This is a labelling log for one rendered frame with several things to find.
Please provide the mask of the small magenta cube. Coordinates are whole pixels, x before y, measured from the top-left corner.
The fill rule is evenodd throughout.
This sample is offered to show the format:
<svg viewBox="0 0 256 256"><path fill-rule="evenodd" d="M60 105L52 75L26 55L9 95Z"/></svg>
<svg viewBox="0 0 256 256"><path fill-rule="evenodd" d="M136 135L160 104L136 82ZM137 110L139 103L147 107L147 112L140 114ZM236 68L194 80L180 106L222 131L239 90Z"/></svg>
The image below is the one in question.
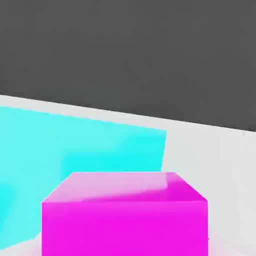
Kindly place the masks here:
<svg viewBox="0 0 256 256"><path fill-rule="evenodd" d="M174 172L74 172L41 204L41 256L208 253L208 202Z"/></svg>

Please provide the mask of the large cyan box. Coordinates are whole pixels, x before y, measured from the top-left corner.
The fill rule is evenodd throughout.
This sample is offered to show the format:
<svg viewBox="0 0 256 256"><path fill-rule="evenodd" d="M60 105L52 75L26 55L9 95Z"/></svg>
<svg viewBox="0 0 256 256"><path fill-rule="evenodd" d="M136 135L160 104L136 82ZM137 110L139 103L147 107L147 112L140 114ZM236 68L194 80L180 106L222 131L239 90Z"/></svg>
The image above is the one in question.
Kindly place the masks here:
<svg viewBox="0 0 256 256"><path fill-rule="evenodd" d="M0 106L0 250L41 231L73 172L160 171L165 130Z"/></svg>

